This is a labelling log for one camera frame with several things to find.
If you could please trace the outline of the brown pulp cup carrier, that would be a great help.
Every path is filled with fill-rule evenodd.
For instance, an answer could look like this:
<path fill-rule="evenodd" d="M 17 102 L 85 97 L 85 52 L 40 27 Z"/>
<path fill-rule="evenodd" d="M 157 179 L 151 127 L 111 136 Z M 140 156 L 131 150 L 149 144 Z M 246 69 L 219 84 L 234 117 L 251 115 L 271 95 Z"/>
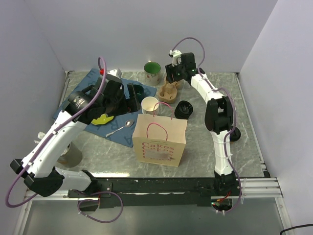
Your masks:
<path fill-rule="evenodd" d="M 157 96 L 159 98 L 159 101 L 166 102 L 166 103 L 174 103 L 177 95 L 178 90 L 182 88 L 183 80 L 179 82 L 173 82 L 169 83 L 169 81 L 164 79 L 164 84 L 159 89 Z"/>

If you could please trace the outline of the cream cakes paper bag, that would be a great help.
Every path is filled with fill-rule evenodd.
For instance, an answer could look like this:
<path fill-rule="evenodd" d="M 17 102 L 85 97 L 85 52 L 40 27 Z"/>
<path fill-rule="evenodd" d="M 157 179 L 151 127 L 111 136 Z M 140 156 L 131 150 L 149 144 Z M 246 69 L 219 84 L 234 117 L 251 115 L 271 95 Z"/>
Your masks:
<path fill-rule="evenodd" d="M 139 114 L 132 135 L 139 162 L 178 167 L 186 146 L 186 119 Z"/>

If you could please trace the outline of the black cup lid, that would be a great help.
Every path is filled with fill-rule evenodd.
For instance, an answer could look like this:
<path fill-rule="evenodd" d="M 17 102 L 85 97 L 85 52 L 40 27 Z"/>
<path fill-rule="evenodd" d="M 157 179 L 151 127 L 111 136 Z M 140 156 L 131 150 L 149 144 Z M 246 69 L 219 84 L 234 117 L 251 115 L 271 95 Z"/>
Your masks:
<path fill-rule="evenodd" d="M 241 131 L 236 127 L 234 131 L 230 134 L 230 139 L 239 140 L 241 138 Z"/>

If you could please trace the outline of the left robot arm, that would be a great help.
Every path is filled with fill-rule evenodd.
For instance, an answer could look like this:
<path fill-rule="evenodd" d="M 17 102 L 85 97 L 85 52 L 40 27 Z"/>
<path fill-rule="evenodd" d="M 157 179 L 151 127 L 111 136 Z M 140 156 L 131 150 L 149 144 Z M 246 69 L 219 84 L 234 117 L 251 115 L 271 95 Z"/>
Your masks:
<path fill-rule="evenodd" d="M 69 95 L 54 124 L 23 159 L 11 168 L 23 177 L 25 185 L 40 196 L 48 197 L 59 189 L 79 190 L 86 197 L 97 191 L 97 180 L 86 170 L 62 170 L 55 164 L 68 145 L 102 114 L 118 116 L 139 109 L 133 84 L 124 86 L 114 75 L 100 76 L 95 85 Z"/>

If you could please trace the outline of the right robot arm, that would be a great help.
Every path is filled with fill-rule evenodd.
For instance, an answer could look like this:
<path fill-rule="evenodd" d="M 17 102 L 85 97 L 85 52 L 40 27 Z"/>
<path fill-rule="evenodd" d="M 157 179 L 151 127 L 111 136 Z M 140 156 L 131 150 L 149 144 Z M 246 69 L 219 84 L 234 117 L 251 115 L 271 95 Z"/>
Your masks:
<path fill-rule="evenodd" d="M 203 70 L 196 70 L 193 53 L 170 50 L 169 56 L 172 63 L 165 66 L 166 80 L 169 83 L 187 81 L 206 102 L 204 123 L 212 136 L 215 152 L 214 191 L 225 195 L 236 186 L 236 175 L 230 164 L 229 131 L 234 122 L 231 101 L 214 87 Z"/>

